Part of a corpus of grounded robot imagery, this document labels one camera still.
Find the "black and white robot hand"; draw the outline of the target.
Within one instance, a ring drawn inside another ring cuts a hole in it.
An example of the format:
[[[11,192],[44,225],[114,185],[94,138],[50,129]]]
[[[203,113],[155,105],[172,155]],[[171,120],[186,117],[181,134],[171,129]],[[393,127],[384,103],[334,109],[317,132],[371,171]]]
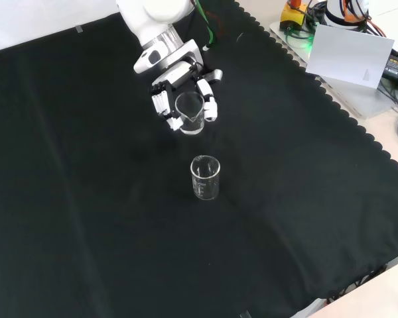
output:
[[[218,104],[211,85],[222,77],[221,70],[208,71],[200,62],[176,63],[152,84],[151,99],[157,115],[172,131],[199,134],[206,122],[218,118]]]

